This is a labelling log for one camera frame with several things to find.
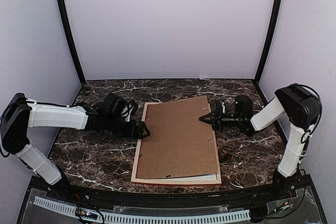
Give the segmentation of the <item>landscape photo print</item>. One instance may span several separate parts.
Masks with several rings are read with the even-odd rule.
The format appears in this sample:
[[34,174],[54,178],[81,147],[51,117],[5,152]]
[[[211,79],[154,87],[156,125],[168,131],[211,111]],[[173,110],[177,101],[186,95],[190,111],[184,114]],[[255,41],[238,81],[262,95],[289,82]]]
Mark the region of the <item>landscape photo print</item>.
[[176,178],[162,178],[162,181],[172,181],[172,182],[186,182],[186,181],[217,181],[217,173],[214,174],[206,174],[200,176],[190,176],[190,177],[176,177]]

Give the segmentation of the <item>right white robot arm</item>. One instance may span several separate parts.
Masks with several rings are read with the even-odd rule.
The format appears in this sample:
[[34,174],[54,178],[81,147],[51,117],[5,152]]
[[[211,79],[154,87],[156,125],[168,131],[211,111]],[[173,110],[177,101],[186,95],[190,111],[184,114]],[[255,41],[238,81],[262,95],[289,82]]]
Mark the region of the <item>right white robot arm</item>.
[[269,197],[278,200],[287,193],[292,177],[299,173],[310,138],[320,123],[321,97],[312,87],[293,83],[276,90],[274,97],[257,113],[253,112],[253,102],[246,95],[236,96],[234,105],[234,111],[228,113],[225,102],[216,101],[215,108],[200,116],[199,121],[221,132],[226,127],[235,127],[244,135],[253,136],[284,115],[289,120],[285,152],[273,174],[272,185],[268,187]]

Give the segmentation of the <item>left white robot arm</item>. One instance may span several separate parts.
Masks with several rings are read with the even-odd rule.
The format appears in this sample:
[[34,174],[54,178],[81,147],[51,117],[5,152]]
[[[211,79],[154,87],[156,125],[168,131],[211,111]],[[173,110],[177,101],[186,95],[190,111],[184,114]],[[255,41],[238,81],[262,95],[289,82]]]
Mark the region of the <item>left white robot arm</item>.
[[63,105],[14,95],[1,115],[1,155],[18,157],[47,184],[63,201],[74,197],[74,189],[63,171],[28,137],[30,129],[74,129],[78,131],[110,132],[116,137],[144,139],[151,135],[143,121],[132,118],[138,104],[109,93],[102,102],[91,105]]

